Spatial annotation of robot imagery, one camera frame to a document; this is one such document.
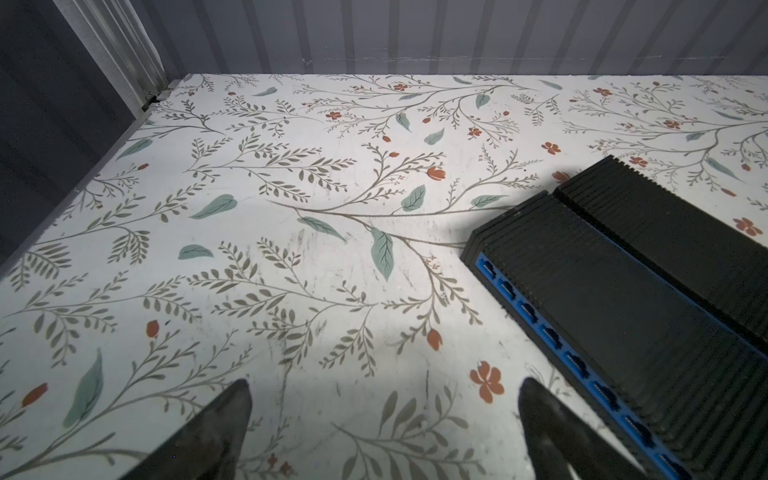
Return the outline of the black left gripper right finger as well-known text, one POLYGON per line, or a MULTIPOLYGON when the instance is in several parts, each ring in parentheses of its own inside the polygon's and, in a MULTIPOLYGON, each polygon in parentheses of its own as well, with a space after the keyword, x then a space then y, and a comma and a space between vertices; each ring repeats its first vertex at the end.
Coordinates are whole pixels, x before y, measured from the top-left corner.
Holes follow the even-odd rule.
POLYGON ((537 480, 645 477, 536 379, 522 382, 518 409, 537 480))

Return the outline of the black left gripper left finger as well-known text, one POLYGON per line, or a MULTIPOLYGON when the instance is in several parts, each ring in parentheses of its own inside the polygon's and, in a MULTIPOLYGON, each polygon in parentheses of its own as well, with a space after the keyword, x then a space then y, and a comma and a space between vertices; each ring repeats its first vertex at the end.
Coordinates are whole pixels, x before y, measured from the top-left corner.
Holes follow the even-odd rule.
POLYGON ((251 412, 248 382, 239 379, 123 479, 233 479, 251 412))

